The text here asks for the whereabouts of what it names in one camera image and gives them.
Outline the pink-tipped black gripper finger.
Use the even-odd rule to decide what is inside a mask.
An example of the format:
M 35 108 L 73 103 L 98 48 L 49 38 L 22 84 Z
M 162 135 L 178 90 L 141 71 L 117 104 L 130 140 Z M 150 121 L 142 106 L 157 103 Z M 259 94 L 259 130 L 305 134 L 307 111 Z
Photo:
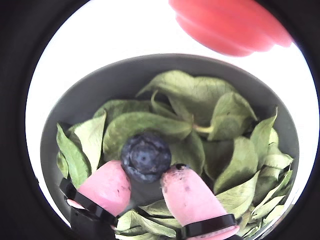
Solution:
M 59 188 L 71 206 L 71 229 L 81 240 L 116 238 L 119 214 L 131 198 L 131 182 L 119 160 L 105 163 L 78 188 L 66 178 Z
M 160 180 L 165 204 L 181 225 L 178 240 L 237 239 L 239 223 L 202 180 L 185 164 L 171 166 Z

